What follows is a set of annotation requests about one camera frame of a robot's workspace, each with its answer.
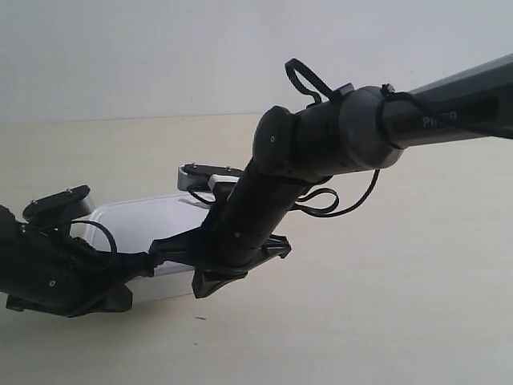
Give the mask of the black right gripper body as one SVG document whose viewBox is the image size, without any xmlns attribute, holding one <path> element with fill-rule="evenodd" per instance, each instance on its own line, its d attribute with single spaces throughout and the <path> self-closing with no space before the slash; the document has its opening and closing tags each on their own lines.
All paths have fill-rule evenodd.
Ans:
<svg viewBox="0 0 513 385">
<path fill-rule="evenodd" d="M 250 161 L 238 177 L 213 173 L 208 187 L 218 201 L 200 227 L 202 259 L 218 271 L 245 268 L 307 187 L 272 176 Z"/>
</svg>

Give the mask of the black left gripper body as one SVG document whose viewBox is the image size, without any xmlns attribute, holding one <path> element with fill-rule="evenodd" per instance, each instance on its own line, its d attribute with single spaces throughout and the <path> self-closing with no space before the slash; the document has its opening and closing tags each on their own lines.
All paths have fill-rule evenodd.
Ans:
<svg viewBox="0 0 513 385">
<path fill-rule="evenodd" d="M 5 234 L 6 308 L 74 318 L 132 308 L 126 281 L 110 281 L 106 262 L 80 238 L 16 225 Z"/>
</svg>

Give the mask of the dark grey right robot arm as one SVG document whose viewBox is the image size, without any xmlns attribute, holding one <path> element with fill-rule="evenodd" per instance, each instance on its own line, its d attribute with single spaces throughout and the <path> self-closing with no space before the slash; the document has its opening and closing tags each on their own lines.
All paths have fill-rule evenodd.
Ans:
<svg viewBox="0 0 513 385">
<path fill-rule="evenodd" d="M 441 79 L 410 92 L 389 84 L 332 89 L 297 59 L 285 70 L 313 102 L 292 113 L 268 110 L 257 125 L 244 170 L 202 164 L 180 167 L 178 188 L 211 192 L 208 214 L 195 229 L 152 242 L 154 265 L 194 268 L 192 290 L 205 298 L 247 276 L 291 247 L 275 228 L 333 176 L 395 164 L 410 147 L 512 136 L 512 58 Z"/>
</svg>

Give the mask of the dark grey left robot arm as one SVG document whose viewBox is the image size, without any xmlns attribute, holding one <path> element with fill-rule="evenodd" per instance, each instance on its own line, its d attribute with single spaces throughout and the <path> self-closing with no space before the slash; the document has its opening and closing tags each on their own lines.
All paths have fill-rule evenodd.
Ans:
<svg viewBox="0 0 513 385">
<path fill-rule="evenodd" d="M 111 233 L 103 231 L 108 251 L 70 234 L 69 223 L 37 227 L 17 221 L 1 208 L 1 291 L 6 308 L 66 318 L 91 313 L 123 313 L 132 308 L 127 283 L 153 277 L 148 253 L 120 253 Z"/>
</svg>

